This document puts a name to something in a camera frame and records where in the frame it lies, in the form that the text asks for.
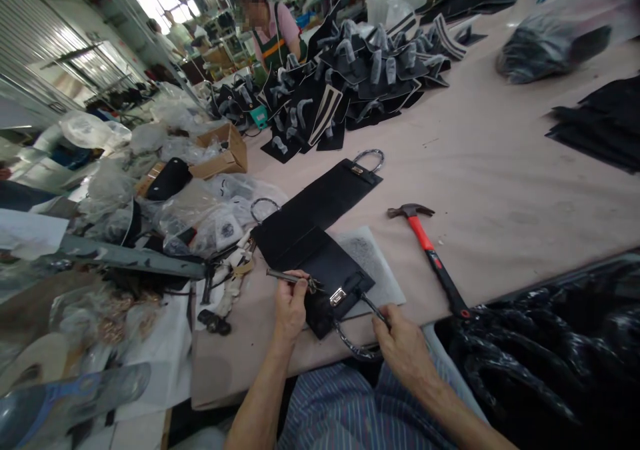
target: pink shirt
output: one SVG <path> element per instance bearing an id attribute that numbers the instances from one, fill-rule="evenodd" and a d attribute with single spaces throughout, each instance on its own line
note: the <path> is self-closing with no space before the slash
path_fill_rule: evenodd
<path id="1" fill-rule="evenodd" d="M 255 29 L 255 32 L 258 34 L 258 37 L 260 37 L 260 42 L 262 42 L 263 45 L 274 37 L 277 31 L 273 2 L 269 2 L 269 14 L 271 16 L 271 20 L 269 21 L 269 34 L 266 35 L 262 29 Z M 300 29 L 287 6 L 282 3 L 278 5 L 278 22 L 280 22 L 280 38 L 283 38 L 287 45 L 298 38 L 300 35 Z M 260 51 L 258 42 L 255 40 L 255 35 L 253 36 L 253 46 L 255 48 L 255 57 L 262 61 L 262 52 Z"/>

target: hammer head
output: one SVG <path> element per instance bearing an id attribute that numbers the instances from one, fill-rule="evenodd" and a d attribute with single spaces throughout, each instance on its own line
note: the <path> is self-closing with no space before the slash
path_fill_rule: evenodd
<path id="1" fill-rule="evenodd" d="M 394 218 L 394 217 L 397 217 L 398 215 L 404 215 L 406 218 L 415 217 L 418 213 L 424 213 L 426 216 L 430 217 L 435 212 L 422 205 L 418 205 L 417 203 L 406 203 L 398 209 L 387 210 L 387 216 L 389 218 Z"/>

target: factory workbench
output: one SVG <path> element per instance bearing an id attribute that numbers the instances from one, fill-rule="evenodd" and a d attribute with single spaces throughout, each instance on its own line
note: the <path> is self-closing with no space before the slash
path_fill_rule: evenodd
<path id="1" fill-rule="evenodd" d="M 610 48 L 582 69 L 529 85 L 509 85 L 494 68 L 507 38 L 506 13 L 482 16 L 466 58 L 445 75 L 450 88 L 428 91 L 399 117 L 347 133 L 342 151 L 296 155 L 282 165 L 260 151 L 269 131 L 247 139 L 249 173 L 289 196 L 344 158 L 378 148 L 384 181 L 346 213 L 329 234 L 370 226 L 418 324 L 446 316 L 447 301 L 404 219 L 387 208 L 420 203 L 422 218 L 469 306 L 640 244 L 640 186 L 636 177 L 545 138 L 546 114 L 574 106 L 604 84 L 637 71 L 636 41 Z M 191 395 L 196 409 L 246 390 L 267 351 L 274 324 L 275 281 L 257 252 L 228 321 L 226 337 L 196 332 Z M 370 316 L 344 322 L 356 343 L 375 340 Z M 300 336 L 291 375 L 350 356 L 336 334 Z"/>

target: hand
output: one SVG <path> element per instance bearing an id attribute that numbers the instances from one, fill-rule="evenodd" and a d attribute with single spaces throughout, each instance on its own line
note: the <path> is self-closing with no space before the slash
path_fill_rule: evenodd
<path id="1" fill-rule="evenodd" d="M 293 345 L 305 325 L 305 295 L 309 286 L 309 274 L 302 270 L 289 270 L 289 275 L 300 277 L 296 284 L 278 280 L 275 293 L 275 330 L 273 339 Z"/>
<path id="2" fill-rule="evenodd" d="M 380 312 L 391 325 L 391 331 L 376 316 L 373 316 L 373 331 L 385 362 L 400 383 L 414 395 L 428 387 L 443 384 L 431 361 L 420 327 L 407 320 L 394 304 L 381 307 Z"/>

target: beige table surface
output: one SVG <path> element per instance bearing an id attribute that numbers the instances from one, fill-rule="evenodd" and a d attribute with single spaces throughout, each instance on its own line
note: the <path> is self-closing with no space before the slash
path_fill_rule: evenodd
<path id="1" fill-rule="evenodd" d="M 384 181 L 329 230 L 368 225 L 407 303 L 424 324 L 446 316 L 447 301 L 406 220 L 388 220 L 388 207 L 421 203 L 427 234 L 469 306 L 640 245 L 640 180 L 544 135 L 546 114 L 640 67 L 640 44 L 608 49 L 574 74 L 508 85 L 494 70 L 507 38 L 505 14 L 481 17 L 489 37 L 470 48 L 445 75 L 448 89 L 428 91 L 402 115 L 349 133 L 341 151 L 310 151 L 285 165 L 259 150 L 270 131 L 247 139 L 249 173 L 289 196 L 344 158 L 366 149 L 385 152 Z M 368 162 L 374 165 L 372 157 Z M 246 390 L 265 356 L 274 325 L 275 282 L 257 266 L 229 316 L 227 337 L 199 332 L 193 340 L 194 408 Z M 347 321 L 356 343 L 374 341 L 371 317 Z M 336 334 L 300 336 L 289 373 L 348 357 Z"/>

